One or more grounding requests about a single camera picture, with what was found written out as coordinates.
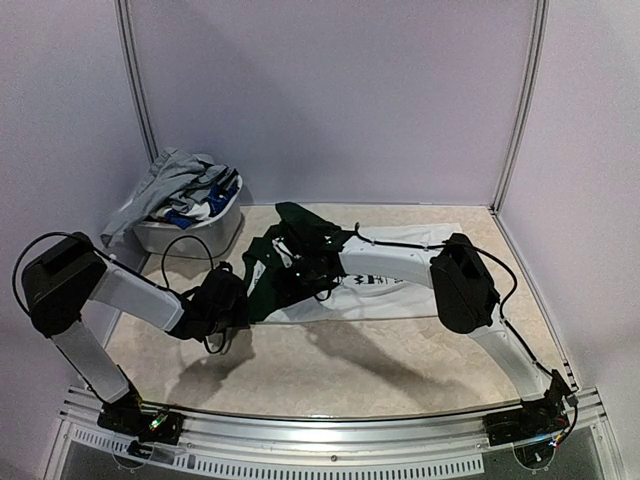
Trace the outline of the white and green raglan shirt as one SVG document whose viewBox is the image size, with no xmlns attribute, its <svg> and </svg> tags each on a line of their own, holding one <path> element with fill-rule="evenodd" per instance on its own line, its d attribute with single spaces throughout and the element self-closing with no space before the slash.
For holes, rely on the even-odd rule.
<svg viewBox="0 0 640 480">
<path fill-rule="evenodd" d="M 322 303 L 333 297 L 344 278 L 384 277 L 419 285 L 431 292 L 437 315 L 448 311 L 452 289 L 438 273 L 447 265 L 444 243 L 429 245 L 380 240 L 364 235 L 358 226 L 345 229 L 294 202 L 275 205 L 279 222 L 261 237 L 252 239 L 242 255 L 247 288 L 249 324 L 265 323 L 275 312 L 311 300 Z M 294 276 L 293 254 L 285 245 L 295 238 L 319 249 L 321 244 L 338 253 L 344 269 L 333 290 L 310 290 Z"/>
</svg>

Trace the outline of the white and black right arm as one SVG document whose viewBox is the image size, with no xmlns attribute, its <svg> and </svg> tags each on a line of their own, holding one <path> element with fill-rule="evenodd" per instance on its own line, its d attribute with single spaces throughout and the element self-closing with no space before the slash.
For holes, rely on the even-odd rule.
<svg viewBox="0 0 640 480">
<path fill-rule="evenodd" d="M 520 396 L 517 427 L 537 436 L 564 411 L 572 393 L 562 375 L 546 368 L 505 315 L 484 259 L 489 254 L 460 233 L 435 245 L 367 238 L 340 232 L 286 261 L 297 279 L 319 289 L 347 275 L 371 275 L 423 285 L 434 295 L 437 317 L 449 331 L 466 335 L 501 367 Z"/>
</svg>

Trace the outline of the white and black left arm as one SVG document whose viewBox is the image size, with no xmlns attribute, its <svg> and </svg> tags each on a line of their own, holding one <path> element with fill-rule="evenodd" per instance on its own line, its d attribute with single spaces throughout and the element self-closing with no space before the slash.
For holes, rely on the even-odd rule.
<svg viewBox="0 0 640 480">
<path fill-rule="evenodd" d="M 131 398 L 131 381 L 83 323 L 85 304 L 110 306 L 179 340 L 207 342 L 212 335 L 249 327 L 247 289 L 222 264 L 200 285 L 179 293 L 111 258 L 81 232 L 55 236 L 58 243 L 41 255 L 15 261 L 14 297 L 34 328 L 110 405 L 111 419 L 128 434 L 141 433 L 148 426 L 148 412 Z"/>
</svg>

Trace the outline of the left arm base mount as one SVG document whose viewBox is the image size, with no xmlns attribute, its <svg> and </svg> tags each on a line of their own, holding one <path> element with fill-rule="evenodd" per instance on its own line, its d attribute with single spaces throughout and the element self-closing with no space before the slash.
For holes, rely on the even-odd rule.
<svg viewBox="0 0 640 480">
<path fill-rule="evenodd" d="M 133 438 L 126 452 L 130 456 L 150 459 L 156 443 L 176 446 L 185 416 L 168 408 L 144 411 L 136 398 L 122 398 L 104 403 L 97 425 L 103 429 Z"/>
</svg>

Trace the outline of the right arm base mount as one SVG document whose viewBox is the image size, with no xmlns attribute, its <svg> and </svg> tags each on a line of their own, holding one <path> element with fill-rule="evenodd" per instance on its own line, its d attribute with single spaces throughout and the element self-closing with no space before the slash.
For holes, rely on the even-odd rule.
<svg viewBox="0 0 640 480">
<path fill-rule="evenodd" d="M 491 447 L 511 445 L 520 466 L 540 470 L 551 464 L 556 450 L 575 428 L 576 415 L 574 410 L 569 419 L 562 400 L 539 399 L 487 414 L 482 424 Z"/>
</svg>

